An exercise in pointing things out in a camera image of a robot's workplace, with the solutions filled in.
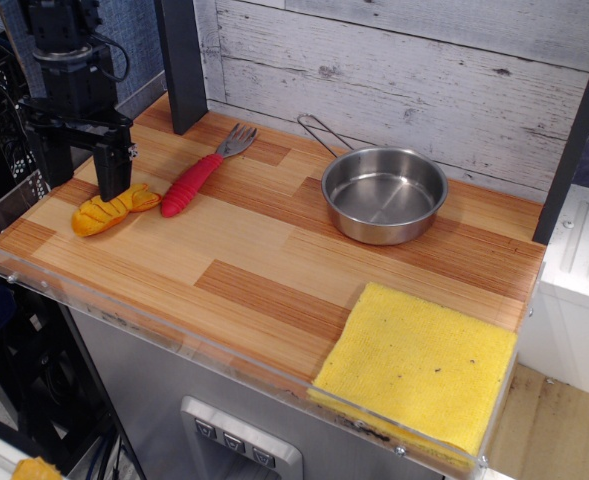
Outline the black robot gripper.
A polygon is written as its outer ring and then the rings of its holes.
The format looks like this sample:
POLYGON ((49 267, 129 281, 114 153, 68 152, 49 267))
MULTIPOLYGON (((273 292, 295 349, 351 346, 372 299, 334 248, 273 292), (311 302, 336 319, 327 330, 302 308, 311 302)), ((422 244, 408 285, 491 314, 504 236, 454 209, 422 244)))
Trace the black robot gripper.
POLYGON ((84 43, 63 51, 36 48, 44 92, 26 98, 25 132, 37 167, 50 188, 73 178, 73 148, 93 153, 100 198, 110 201, 130 187, 132 121, 117 111, 111 46, 84 43))

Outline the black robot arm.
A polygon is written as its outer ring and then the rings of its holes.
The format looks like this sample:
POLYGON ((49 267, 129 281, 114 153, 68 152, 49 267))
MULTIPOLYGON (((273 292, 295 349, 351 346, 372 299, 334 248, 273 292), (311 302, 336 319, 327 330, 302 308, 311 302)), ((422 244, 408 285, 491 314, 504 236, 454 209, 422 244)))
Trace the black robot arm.
POLYGON ((21 101, 25 133, 46 184, 71 180, 74 148, 93 156, 100 198, 107 202, 130 187, 132 120, 116 110, 117 84, 110 47, 99 34, 97 1, 23 1, 33 57, 45 94, 21 101))

